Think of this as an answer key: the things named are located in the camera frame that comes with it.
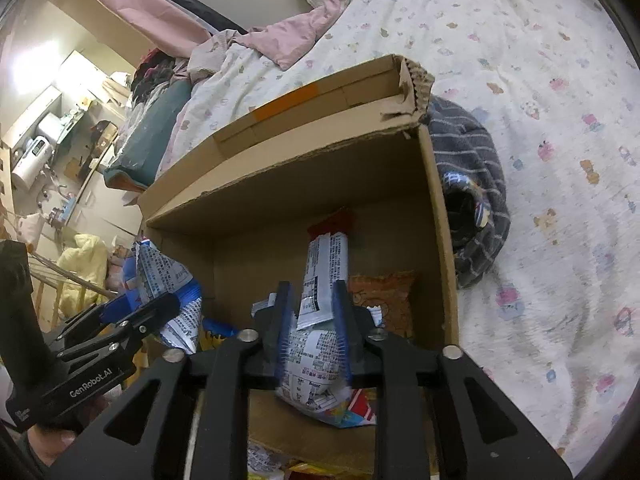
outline rolled clothing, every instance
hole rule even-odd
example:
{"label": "rolled clothing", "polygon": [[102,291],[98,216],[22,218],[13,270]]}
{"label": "rolled clothing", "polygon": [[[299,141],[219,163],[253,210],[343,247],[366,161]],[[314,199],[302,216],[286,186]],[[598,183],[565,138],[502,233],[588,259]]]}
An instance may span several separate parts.
{"label": "rolled clothing", "polygon": [[491,267],[511,225],[500,159],[484,126],[451,101],[432,95],[420,122],[442,181],[458,286],[472,285]]}

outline pink fabric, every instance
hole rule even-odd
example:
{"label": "pink fabric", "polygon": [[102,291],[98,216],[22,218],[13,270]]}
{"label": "pink fabric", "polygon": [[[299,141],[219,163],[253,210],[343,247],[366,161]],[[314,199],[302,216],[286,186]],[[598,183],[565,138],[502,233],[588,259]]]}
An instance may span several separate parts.
{"label": "pink fabric", "polygon": [[98,1],[169,56],[190,57],[194,47],[210,38],[198,22],[166,0]]}
{"label": "pink fabric", "polygon": [[324,0],[321,6],[260,29],[234,41],[261,52],[286,70],[309,52],[341,16],[350,0]]}

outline light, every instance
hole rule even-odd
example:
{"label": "light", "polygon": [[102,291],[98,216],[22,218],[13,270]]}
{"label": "light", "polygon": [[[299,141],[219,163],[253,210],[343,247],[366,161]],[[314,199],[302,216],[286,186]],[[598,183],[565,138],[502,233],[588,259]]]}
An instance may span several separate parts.
{"label": "light", "polygon": [[49,85],[62,61],[58,43],[54,40],[21,53],[14,62],[14,82],[18,93],[28,94]]}

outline cardboard box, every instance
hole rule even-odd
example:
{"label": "cardboard box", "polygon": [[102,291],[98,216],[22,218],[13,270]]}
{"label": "cardboard box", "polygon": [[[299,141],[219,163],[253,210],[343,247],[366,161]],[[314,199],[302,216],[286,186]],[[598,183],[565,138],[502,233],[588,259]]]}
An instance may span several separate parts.
{"label": "cardboard box", "polygon": [[[252,303],[279,280],[299,295],[306,228],[350,206],[350,274],[414,270],[416,343],[458,341],[444,197],[418,122],[432,83],[397,56],[328,76],[219,130],[142,195],[146,234],[199,280],[206,315],[247,328]],[[250,437],[303,460],[371,471],[374,433],[251,395]]]}

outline yellow cloth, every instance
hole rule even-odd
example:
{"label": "yellow cloth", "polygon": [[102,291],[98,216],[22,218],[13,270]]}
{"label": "yellow cloth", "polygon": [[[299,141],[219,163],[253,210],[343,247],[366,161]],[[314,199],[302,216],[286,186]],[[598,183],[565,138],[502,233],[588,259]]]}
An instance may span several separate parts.
{"label": "yellow cloth", "polygon": [[[86,282],[104,287],[109,257],[107,246],[94,235],[76,235],[74,240],[78,248],[65,249],[58,258],[58,266],[69,272],[74,272],[78,278],[82,278]],[[64,316],[74,316],[98,300],[96,292],[87,290],[83,304],[78,305],[80,290],[80,285],[65,283],[60,299],[60,310]]]}

